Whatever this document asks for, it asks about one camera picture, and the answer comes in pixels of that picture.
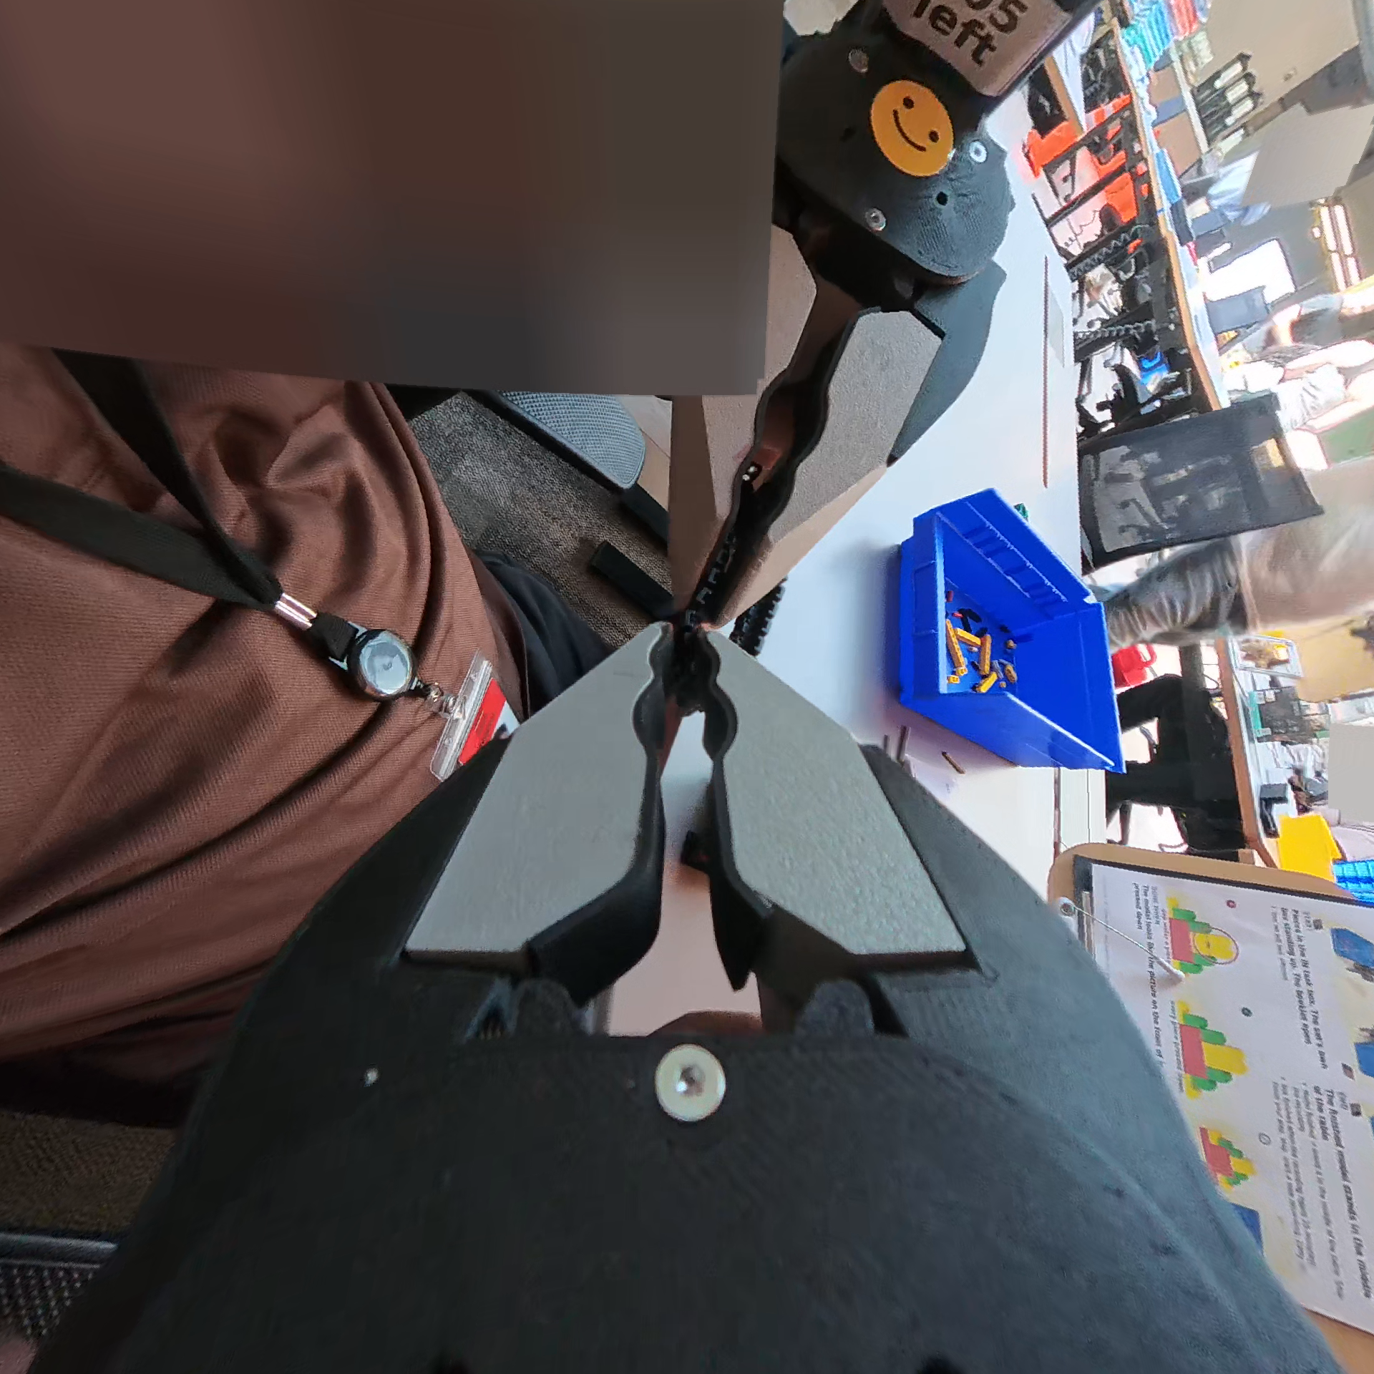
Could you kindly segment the orange black machine frame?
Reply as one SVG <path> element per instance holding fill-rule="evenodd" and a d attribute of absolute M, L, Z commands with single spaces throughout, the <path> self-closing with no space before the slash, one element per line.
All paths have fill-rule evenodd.
<path fill-rule="evenodd" d="M 1042 219 L 1064 261 L 1118 233 L 1137 235 L 1140 216 L 1154 208 L 1154 168 L 1131 96 L 1093 109 L 1083 132 L 1072 122 L 1049 136 L 1032 132 L 1024 153 L 1043 183 Z"/>

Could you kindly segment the yellow storage bin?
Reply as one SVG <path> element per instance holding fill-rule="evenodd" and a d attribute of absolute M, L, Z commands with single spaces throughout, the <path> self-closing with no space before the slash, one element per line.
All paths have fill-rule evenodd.
<path fill-rule="evenodd" d="M 1281 871 L 1334 883 L 1334 865 L 1344 862 L 1329 822 L 1313 812 L 1281 816 L 1273 843 Z"/>

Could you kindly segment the person's dark trousers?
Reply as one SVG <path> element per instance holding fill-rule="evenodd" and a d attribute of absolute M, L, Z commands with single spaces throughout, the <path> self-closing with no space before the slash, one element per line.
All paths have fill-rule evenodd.
<path fill-rule="evenodd" d="M 540 575 L 498 554 L 475 554 L 473 577 L 519 721 L 546 710 L 610 658 L 610 645 Z"/>

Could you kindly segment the pile of small lego pieces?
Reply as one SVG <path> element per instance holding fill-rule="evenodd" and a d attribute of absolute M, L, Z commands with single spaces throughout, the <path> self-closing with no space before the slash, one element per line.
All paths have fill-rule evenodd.
<path fill-rule="evenodd" d="M 943 654 L 950 696 L 1011 696 L 1021 691 L 1021 641 L 975 611 L 945 615 Z"/>

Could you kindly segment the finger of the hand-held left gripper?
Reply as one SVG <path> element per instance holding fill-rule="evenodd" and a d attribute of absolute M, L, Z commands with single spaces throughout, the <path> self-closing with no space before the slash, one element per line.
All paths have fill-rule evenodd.
<path fill-rule="evenodd" d="M 910 312 L 863 311 L 810 377 L 776 392 L 701 575 L 713 628 L 777 590 L 882 480 L 941 339 Z"/>
<path fill-rule="evenodd" d="M 677 398 L 671 438 L 671 594 L 686 622 L 701 622 L 701 575 L 730 512 L 741 461 L 762 438 L 770 398 L 804 381 L 855 318 L 855 301 L 819 284 L 795 238 L 772 233 L 764 371 L 753 392 Z"/>

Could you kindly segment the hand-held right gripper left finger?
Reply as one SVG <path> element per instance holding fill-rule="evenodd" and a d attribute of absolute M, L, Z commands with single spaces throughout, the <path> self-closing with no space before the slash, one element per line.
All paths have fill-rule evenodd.
<path fill-rule="evenodd" d="M 606 995 L 662 921 L 673 630 L 652 626 L 511 736 L 405 955 Z"/>

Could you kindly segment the grey mesh office chair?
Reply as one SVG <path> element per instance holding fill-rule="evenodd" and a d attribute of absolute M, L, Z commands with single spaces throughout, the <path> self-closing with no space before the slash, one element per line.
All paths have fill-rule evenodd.
<path fill-rule="evenodd" d="M 603 487 L 658 542 L 667 544 L 667 502 L 643 487 L 648 442 L 620 400 L 606 394 L 471 392 L 471 398 Z"/>

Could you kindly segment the black mesh office chair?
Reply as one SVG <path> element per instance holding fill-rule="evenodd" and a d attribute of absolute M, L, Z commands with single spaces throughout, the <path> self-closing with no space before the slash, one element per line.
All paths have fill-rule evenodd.
<path fill-rule="evenodd" d="M 1083 573 L 1321 514 L 1273 394 L 1078 449 Z"/>

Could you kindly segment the blue plastic bin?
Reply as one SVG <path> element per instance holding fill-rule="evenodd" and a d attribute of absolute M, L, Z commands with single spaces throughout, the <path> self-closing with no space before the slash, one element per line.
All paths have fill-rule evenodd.
<path fill-rule="evenodd" d="M 1120 774 L 1104 609 L 996 491 L 916 516 L 897 550 L 890 668 L 897 702 L 1013 767 Z M 1021 641 L 1021 691 L 945 691 L 945 615 L 979 613 Z"/>

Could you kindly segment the round metal badge reel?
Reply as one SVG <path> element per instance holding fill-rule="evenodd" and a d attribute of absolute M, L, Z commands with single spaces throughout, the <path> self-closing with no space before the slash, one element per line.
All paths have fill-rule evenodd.
<path fill-rule="evenodd" d="M 399 634 L 318 613 L 289 594 L 281 594 L 270 611 L 295 628 L 318 656 L 342 672 L 354 691 L 371 702 L 414 700 L 445 719 L 458 713 L 454 694 L 420 679 L 414 649 Z"/>

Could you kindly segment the clear badge holder red card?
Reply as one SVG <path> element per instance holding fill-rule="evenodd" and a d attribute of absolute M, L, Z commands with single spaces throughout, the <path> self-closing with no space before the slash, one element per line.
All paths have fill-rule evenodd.
<path fill-rule="evenodd" d="M 432 685 L 424 700 L 443 723 L 430 761 L 435 782 L 447 782 L 492 742 L 519 729 L 517 713 L 483 654 L 473 654 L 460 687 L 449 691 Z"/>

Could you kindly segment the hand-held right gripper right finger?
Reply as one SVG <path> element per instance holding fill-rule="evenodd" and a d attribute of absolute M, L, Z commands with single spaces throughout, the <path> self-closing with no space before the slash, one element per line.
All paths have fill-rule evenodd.
<path fill-rule="evenodd" d="M 734 991 L 798 1027 L 817 1000 L 910 1035 L 905 997 L 969 972 L 945 871 L 969 827 L 903 765 L 719 632 L 700 637 L 713 938 Z"/>

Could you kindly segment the small black block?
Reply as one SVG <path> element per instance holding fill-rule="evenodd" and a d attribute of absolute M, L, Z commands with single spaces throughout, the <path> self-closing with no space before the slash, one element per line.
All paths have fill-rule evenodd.
<path fill-rule="evenodd" d="M 650 620 L 667 620 L 673 615 L 671 592 L 610 542 L 595 548 L 589 567 Z"/>

